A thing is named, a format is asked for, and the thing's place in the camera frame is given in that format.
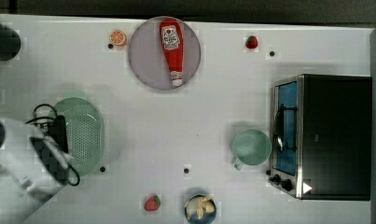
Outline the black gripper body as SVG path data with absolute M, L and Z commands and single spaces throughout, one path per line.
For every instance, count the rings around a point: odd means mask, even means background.
M 49 125 L 48 134 L 55 140 L 64 153 L 69 152 L 65 117 L 59 115 Z

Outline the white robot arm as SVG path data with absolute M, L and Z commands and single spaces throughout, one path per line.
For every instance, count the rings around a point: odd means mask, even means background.
M 69 159 L 34 125 L 0 118 L 0 224 L 21 224 L 65 187 Z

